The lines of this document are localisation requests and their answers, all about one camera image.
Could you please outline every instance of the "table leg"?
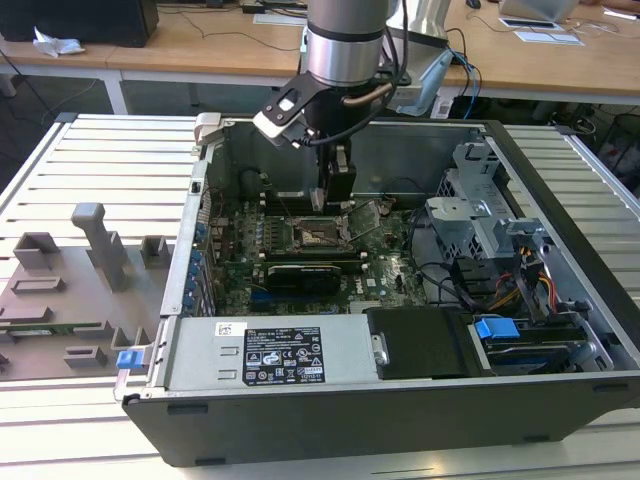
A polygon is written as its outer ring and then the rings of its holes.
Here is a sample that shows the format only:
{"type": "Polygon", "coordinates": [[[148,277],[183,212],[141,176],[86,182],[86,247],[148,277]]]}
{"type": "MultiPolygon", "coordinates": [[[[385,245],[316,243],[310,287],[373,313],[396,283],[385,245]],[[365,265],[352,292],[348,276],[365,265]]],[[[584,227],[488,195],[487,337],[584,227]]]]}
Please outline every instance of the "table leg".
{"type": "Polygon", "coordinates": [[[453,105],[453,100],[458,96],[459,89],[442,87],[438,90],[438,95],[433,102],[431,118],[449,118],[449,112],[453,105]]]}
{"type": "Polygon", "coordinates": [[[13,88],[13,83],[11,83],[12,76],[13,75],[0,75],[0,92],[7,98],[16,96],[16,89],[13,88]]]}
{"type": "Polygon", "coordinates": [[[107,72],[108,75],[102,78],[105,87],[107,88],[107,94],[109,95],[109,101],[111,102],[111,108],[115,115],[128,115],[129,106],[127,99],[122,91],[122,75],[120,71],[113,70],[107,72]]]}

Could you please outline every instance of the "yellow wire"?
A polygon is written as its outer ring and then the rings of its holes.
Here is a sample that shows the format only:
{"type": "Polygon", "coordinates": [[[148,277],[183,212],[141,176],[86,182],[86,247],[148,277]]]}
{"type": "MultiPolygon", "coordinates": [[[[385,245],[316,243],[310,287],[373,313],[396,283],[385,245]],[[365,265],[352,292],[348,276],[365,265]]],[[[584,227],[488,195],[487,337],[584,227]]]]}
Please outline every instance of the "yellow wire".
{"type": "Polygon", "coordinates": [[[520,290],[518,290],[517,288],[512,290],[511,293],[509,293],[502,300],[498,300],[491,307],[489,307],[489,311],[492,312],[495,309],[502,307],[503,305],[509,303],[511,300],[513,300],[515,297],[517,297],[519,294],[520,294],[520,290]]]}
{"type": "Polygon", "coordinates": [[[551,288],[551,282],[546,277],[538,277],[538,279],[547,286],[547,290],[549,292],[547,301],[549,302],[549,308],[553,309],[553,298],[551,298],[551,292],[553,289],[551,288]]]}

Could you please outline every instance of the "sticker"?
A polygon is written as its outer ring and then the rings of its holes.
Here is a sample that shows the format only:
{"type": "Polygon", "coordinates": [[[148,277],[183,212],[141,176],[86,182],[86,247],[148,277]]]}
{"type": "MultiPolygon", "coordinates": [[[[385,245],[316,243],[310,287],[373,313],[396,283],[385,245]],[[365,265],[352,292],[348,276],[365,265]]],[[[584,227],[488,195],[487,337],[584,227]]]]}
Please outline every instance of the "sticker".
{"type": "Polygon", "coordinates": [[[324,383],[319,327],[249,329],[243,333],[242,381],[246,385],[324,383]]]}
{"type": "Polygon", "coordinates": [[[218,322],[216,337],[242,337],[247,329],[247,322],[218,322]]]}
{"type": "Polygon", "coordinates": [[[36,337],[39,335],[53,335],[51,330],[14,330],[11,333],[12,337],[36,337]]]}

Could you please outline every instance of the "black plastic cover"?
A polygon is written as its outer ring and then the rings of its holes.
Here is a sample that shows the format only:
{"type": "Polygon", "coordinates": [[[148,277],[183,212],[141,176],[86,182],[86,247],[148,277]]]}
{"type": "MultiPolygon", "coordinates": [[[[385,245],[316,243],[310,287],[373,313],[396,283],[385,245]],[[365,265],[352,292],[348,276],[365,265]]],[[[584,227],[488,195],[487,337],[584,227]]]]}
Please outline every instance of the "black plastic cover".
{"type": "Polygon", "coordinates": [[[372,308],[369,331],[386,343],[389,364],[382,380],[480,377],[482,370],[467,325],[469,314],[431,307],[372,308]]]}

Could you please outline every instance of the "circuit board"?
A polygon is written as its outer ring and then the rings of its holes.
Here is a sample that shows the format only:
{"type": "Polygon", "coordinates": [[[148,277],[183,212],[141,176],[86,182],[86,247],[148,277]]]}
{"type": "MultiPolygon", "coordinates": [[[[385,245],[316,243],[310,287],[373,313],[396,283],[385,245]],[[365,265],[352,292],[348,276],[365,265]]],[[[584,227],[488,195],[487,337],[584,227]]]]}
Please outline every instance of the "circuit board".
{"type": "Polygon", "coordinates": [[[406,253],[410,211],[382,210],[386,215],[379,215],[372,200],[340,217],[289,217],[263,210],[257,202],[231,202],[216,211],[218,223],[213,224],[225,225],[211,228],[215,236],[208,251],[216,315],[361,313],[374,306],[428,303],[406,253]],[[336,229],[349,241],[336,236],[336,229]],[[304,260],[292,250],[304,254],[304,260]],[[275,295],[266,281],[268,272],[293,265],[337,266],[339,288],[330,295],[275,295]]]}

